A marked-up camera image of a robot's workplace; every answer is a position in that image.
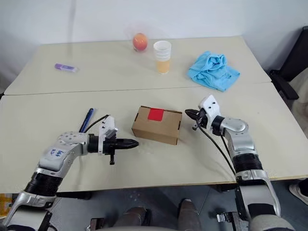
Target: stacked plastic cup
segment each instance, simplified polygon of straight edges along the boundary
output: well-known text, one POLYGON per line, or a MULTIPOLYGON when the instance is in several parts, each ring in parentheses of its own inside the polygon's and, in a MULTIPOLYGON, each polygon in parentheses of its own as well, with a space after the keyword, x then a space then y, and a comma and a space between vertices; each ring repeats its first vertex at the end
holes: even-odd
POLYGON ((168 73, 170 69, 171 43, 168 41, 154 43, 154 55, 157 71, 161 74, 168 73))

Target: red square label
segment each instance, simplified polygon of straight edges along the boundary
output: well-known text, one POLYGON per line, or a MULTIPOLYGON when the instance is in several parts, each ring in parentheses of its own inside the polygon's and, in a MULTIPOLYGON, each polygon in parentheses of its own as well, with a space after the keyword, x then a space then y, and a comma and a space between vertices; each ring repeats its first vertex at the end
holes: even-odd
POLYGON ((163 109, 151 108, 148 115, 148 119, 155 121, 162 121, 163 115, 164 115, 163 109))

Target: blue cloth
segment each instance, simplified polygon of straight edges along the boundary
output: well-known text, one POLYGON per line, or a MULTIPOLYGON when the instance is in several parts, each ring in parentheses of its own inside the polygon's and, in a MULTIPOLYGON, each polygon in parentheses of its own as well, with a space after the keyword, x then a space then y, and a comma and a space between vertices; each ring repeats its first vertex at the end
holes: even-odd
POLYGON ((240 76, 237 70, 227 66, 225 55, 209 51, 199 56, 187 74, 194 82, 219 91, 228 89, 240 76))

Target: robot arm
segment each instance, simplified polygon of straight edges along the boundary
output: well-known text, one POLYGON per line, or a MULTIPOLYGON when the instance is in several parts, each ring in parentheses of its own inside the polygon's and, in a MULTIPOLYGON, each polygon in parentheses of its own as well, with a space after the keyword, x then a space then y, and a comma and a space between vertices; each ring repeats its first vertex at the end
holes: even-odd
POLYGON ((138 146, 131 139, 116 139, 114 118, 108 116, 100 125, 99 136, 79 132, 65 132, 43 154, 25 190, 19 193, 8 216, 3 221, 8 226, 21 206, 50 208, 56 198, 56 193, 68 173, 73 161, 78 156, 88 153, 110 155, 110 164, 114 165, 116 149, 129 149, 138 146))
MULTIPOLYGON (((196 121, 193 129, 204 127, 228 141, 230 159, 238 184, 235 189, 235 201, 239 217, 252 221, 260 215, 272 215, 282 220, 279 200, 266 171, 263 170, 255 144, 248 132, 248 124, 240 119, 222 117, 219 105, 212 95, 201 101, 199 109, 185 111, 196 121)), ((273 228, 279 227, 275 222, 273 225, 273 228)))

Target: table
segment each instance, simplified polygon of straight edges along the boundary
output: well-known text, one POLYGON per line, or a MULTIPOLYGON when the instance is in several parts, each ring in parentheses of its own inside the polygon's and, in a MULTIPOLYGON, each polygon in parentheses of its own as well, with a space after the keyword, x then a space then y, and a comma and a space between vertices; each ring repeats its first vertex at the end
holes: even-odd
POLYGON ((75 91, 140 90, 199 87, 187 76, 189 67, 205 51, 223 53, 241 75, 237 84, 270 82, 242 37, 168 39, 172 43, 171 69, 157 73, 150 40, 145 52, 131 41, 42 45, 6 95, 75 91), (55 63, 78 67, 73 74, 56 70, 55 63))
MULTIPOLYGON (((140 105, 184 111, 197 108, 209 94, 223 116, 241 118, 250 127, 260 160, 271 179, 308 176, 308 141, 271 83, 235 84, 227 92, 204 87, 9 95, 0 101, 0 193, 22 190, 43 151, 59 134, 76 131, 90 107, 93 121, 115 117, 119 138, 140 142, 109 156, 89 154, 75 160, 60 191, 234 182, 214 145, 183 114, 177 146, 135 138, 131 126, 140 105)), ((219 137, 214 137, 222 146, 219 137)))

